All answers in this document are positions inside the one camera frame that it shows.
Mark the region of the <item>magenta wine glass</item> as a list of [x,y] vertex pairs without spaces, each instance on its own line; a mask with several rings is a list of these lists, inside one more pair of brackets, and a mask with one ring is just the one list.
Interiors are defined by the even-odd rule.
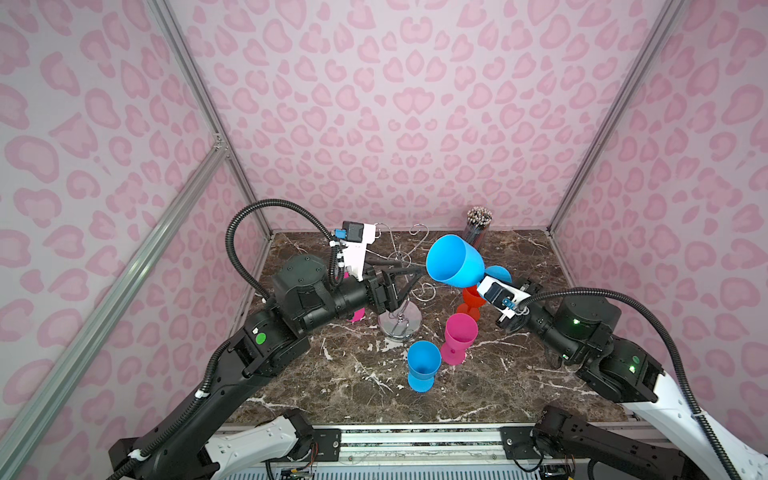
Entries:
[[477,335],[478,325],[473,317],[464,313],[450,316],[445,323],[445,341],[440,347],[443,362],[452,366],[462,364]]
[[365,317],[365,309],[361,308],[354,312],[352,319],[350,320],[351,323],[357,323],[361,320],[363,320]]

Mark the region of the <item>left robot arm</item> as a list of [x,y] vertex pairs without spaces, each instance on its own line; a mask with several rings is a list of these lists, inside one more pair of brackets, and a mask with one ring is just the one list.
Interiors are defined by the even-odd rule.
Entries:
[[256,431],[258,452],[214,435],[247,398],[310,349],[312,331],[360,309],[396,311],[425,270],[384,261],[361,279],[332,285],[320,258],[296,255],[272,277],[266,306],[218,346],[202,380],[156,427],[116,441],[109,450],[114,479],[220,479],[260,459],[294,457],[310,446],[312,428],[293,410]]

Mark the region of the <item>red wine glass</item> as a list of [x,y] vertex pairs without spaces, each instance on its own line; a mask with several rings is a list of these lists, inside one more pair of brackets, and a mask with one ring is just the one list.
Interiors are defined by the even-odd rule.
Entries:
[[486,300],[479,295],[475,287],[462,289],[461,296],[462,303],[456,308],[456,313],[466,314],[475,321],[479,321],[481,318],[480,308],[486,304]]

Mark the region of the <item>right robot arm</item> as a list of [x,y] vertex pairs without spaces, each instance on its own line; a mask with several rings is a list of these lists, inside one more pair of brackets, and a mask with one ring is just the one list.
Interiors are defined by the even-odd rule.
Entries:
[[[601,397],[637,413],[686,454],[711,479],[764,479],[767,457],[739,440],[704,411],[690,386],[682,357],[658,318],[634,298],[585,287],[531,293],[487,276],[479,293],[509,332],[527,329]],[[660,335],[675,374],[636,343],[613,330],[616,303],[632,307]]]

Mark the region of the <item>blue wine glass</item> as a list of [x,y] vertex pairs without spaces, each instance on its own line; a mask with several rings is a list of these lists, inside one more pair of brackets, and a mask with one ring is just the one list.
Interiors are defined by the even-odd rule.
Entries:
[[408,384],[417,393],[426,393],[435,383],[442,364],[440,349],[429,341],[418,341],[408,350]]
[[512,281],[506,268],[486,266],[472,245],[453,234],[440,237],[430,247],[426,270],[434,281],[460,289],[476,287],[486,276],[506,283]]

